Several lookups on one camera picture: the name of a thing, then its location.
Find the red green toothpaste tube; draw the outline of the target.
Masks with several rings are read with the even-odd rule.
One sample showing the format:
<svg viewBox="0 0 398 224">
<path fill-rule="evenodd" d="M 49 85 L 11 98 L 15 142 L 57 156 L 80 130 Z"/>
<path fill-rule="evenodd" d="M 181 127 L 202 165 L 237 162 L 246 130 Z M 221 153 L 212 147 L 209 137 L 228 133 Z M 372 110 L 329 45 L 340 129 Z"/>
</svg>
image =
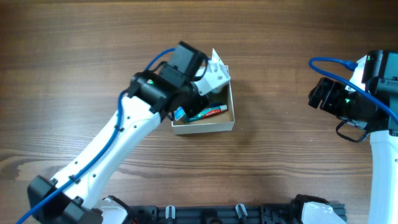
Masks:
<svg viewBox="0 0 398 224">
<path fill-rule="evenodd" d="M 196 114 L 194 117 L 186 118 L 185 122 L 191 123 L 191 122 L 198 121 L 201 119 L 207 119 L 207 118 L 219 115 L 221 113 L 224 113 L 227 110 L 228 110 L 227 105 L 219 105 L 219 106 L 215 106 L 215 107 L 211 107 L 211 108 L 206 108 L 203 111 Z"/>
</svg>

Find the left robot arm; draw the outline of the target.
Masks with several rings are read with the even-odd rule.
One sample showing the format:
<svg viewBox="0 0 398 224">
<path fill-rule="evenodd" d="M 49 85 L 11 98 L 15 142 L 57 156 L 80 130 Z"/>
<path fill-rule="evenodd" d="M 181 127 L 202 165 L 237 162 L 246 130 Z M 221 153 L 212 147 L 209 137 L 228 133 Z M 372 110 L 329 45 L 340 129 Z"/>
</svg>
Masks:
<svg viewBox="0 0 398 224">
<path fill-rule="evenodd" d="M 117 110 L 84 150 L 52 178 L 35 177 L 27 188 L 30 210 L 23 223 L 125 223 L 128 207 L 102 192 L 131 151 L 165 118 L 181 108 L 190 116 L 207 104 L 202 82 L 211 61 L 185 42 L 169 49 L 170 59 L 155 57 L 120 92 Z"/>
</svg>

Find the white floral squeeze tube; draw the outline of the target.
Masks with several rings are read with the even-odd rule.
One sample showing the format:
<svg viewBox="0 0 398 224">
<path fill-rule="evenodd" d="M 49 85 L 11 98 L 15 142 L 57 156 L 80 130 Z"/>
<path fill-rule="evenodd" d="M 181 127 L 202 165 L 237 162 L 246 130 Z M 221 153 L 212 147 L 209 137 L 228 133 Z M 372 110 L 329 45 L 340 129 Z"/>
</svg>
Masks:
<svg viewBox="0 0 398 224">
<path fill-rule="evenodd" d="M 213 85 L 211 92 L 220 93 L 224 86 L 229 83 L 230 75 L 227 67 L 225 66 L 215 49 L 212 50 L 210 65 L 212 74 L 211 77 L 213 79 L 213 81 L 211 82 L 211 84 Z"/>
</svg>

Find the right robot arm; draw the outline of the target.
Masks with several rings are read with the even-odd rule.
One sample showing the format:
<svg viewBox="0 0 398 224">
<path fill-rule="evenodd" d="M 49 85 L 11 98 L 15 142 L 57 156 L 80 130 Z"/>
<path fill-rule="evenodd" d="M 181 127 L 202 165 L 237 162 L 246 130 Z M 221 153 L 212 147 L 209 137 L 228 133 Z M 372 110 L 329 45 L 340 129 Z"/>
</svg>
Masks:
<svg viewBox="0 0 398 224">
<path fill-rule="evenodd" d="M 321 74 L 308 104 L 369 138 L 373 176 L 368 223 L 397 223 L 397 52 L 372 50 L 357 62 L 314 57 Z"/>
</svg>

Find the blue white toothbrush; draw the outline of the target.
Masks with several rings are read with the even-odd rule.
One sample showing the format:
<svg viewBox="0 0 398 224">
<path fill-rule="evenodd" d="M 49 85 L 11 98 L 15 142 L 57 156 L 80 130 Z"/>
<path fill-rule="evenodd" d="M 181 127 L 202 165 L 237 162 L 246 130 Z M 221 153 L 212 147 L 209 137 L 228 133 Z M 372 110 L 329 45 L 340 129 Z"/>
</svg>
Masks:
<svg viewBox="0 0 398 224">
<path fill-rule="evenodd" d="M 186 115 L 184 109 L 180 106 L 174 111 L 173 116 L 174 116 L 174 120 L 178 121 L 181 119 L 185 119 L 187 115 Z"/>
</svg>

